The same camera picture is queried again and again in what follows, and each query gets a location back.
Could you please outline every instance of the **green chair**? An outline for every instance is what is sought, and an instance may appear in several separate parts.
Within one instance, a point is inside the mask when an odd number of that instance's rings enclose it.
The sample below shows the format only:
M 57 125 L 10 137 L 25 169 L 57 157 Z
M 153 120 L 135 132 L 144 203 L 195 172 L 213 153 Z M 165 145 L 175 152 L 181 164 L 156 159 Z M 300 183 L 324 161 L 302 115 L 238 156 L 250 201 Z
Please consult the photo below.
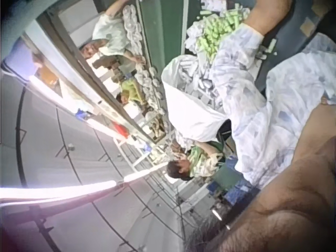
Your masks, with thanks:
M 223 151 L 224 147 L 218 142 L 208 142 L 209 145 L 217 148 L 219 151 Z M 212 176 L 212 179 L 221 187 L 221 189 L 229 191 L 233 186 L 235 186 L 238 181 L 242 180 L 244 177 L 242 174 L 234 171 L 226 166 L 224 163 L 220 169 Z

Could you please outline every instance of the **white shirt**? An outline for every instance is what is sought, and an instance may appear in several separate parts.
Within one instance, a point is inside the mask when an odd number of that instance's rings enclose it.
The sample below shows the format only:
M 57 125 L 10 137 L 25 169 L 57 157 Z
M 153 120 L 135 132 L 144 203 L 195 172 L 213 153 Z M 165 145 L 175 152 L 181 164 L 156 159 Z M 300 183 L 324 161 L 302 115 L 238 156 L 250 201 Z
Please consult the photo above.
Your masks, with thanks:
M 123 55 L 125 49 L 130 50 L 131 44 L 127 38 L 127 32 L 121 17 L 102 14 L 96 23 L 92 40 L 108 39 L 108 43 L 99 48 L 99 51 L 107 56 Z
M 235 169 L 260 188 L 288 167 L 310 113 L 321 102 L 336 104 L 336 45 L 317 34 L 303 52 L 273 68 L 265 99 L 246 70 L 263 36 L 242 24 L 223 39 L 211 79 L 232 121 Z

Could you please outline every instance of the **white fabric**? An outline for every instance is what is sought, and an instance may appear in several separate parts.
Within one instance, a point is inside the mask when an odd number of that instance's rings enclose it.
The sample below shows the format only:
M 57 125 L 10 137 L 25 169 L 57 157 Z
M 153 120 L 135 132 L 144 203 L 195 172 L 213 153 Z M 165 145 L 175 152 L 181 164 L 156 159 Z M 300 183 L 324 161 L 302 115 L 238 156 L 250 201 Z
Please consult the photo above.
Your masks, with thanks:
M 211 72 L 232 121 L 235 169 L 261 188 L 290 165 L 301 131 L 322 96 L 336 103 L 336 45 L 328 37 L 317 34 L 302 53 L 268 73 L 267 100 L 246 70 L 262 40 L 242 24 L 223 39 Z
M 99 48 L 107 56 L 123 55 L 125 49 L 130 50 L 131 44 L 127 38 L 124 22 L 121 17 L 111 17 L 102 14 L 94 27 L 92 40 L 107 39 L 108 43 Z
M 185 85 L 178 73 L 180 61 L 185 57 L 187 56 L 173 59 L 161 75 L 169 120 L 183 137 L 208 142 L 216 137 L 217 131 L 227 120 L 227 116 L 203 104 L 200 99 L 178 89 L 178 86 Z

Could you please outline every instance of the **red object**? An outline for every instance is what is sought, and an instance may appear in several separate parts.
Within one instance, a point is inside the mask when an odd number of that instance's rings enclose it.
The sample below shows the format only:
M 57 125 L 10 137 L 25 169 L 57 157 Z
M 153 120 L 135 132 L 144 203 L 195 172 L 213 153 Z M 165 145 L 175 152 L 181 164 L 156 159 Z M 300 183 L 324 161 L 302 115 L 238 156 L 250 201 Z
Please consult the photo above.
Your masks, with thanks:
M 115 127 L 116 131 L 121 134 L 124 138 L 128 138 L 130 136 L 128 129 L 123 125 L 117 124 L 116 122 L 112 122 L 113 126 Z

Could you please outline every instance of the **white bag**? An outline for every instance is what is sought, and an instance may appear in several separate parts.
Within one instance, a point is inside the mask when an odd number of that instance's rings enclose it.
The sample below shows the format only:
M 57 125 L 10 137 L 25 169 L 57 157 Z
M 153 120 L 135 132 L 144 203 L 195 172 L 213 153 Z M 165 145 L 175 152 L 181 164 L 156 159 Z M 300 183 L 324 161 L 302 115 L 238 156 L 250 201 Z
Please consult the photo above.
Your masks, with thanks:
M 178 72 L 180 62 L 191 58 L 195 57 L 178 56 L 162 72 L 169 120 L 183 137 L 208 142 L 216 138 L 217 131 L 228 118 L 203 104 L 200 99 L 177 89 L 178 86 L 185 86 Z

